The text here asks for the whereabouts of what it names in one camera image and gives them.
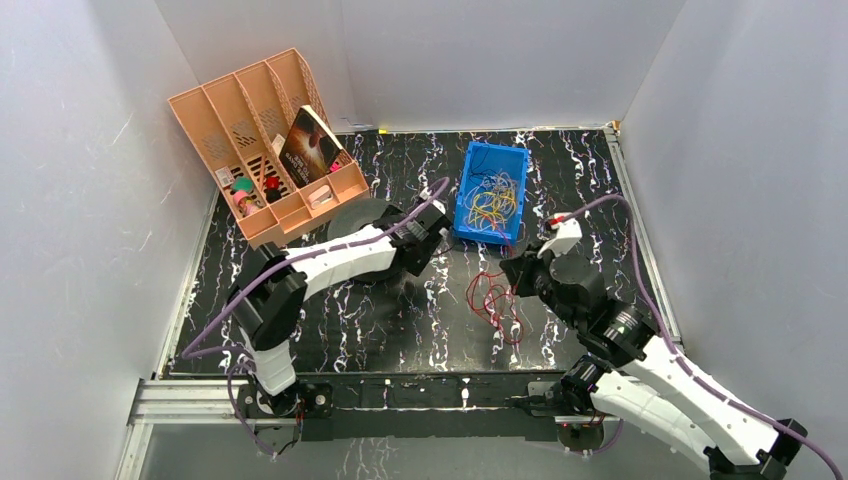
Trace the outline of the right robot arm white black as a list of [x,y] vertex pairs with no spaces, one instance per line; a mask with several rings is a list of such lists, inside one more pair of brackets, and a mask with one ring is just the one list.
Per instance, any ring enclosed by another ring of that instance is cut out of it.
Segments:
[[501,261],[511,289],[536,297],[588,350],[556,392],[577,414],[609,413],[681,453],[712,479],[783,479],[807,431],[764,421],[674,346],[636,308],[611,295],[576,255],[525,252]]

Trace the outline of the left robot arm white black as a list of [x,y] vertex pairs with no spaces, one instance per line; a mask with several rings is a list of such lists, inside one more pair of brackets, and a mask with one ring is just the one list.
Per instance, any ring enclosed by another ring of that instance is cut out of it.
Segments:
[[238,394],[241,411],[289,417],[304,408],[311,415],[325,414],[327,403],[317,399],[329,400],[331,388],[300,383],[291,354],[304,303],[349,280],[420,275],[451,226],[439,200],[408,220],[396,205],[365,198],[330,221],[324,243],[291,249],[266,244],[251,252],[228,299],[251,357],[250,385]]

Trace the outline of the grey perforated cable spool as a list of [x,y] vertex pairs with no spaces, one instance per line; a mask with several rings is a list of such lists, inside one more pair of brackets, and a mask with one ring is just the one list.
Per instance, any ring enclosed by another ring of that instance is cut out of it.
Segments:
[[[389,201],[378,198],[361,198],[345,204],[341,211],[328,223],[326,239],[334,240],[347,236],[375,221],[392,216],[403,217],[402,210]],[[390,266],[382,271],[367,272],[353,277],[359,283],[385,282],[401,274],[399,266]]]

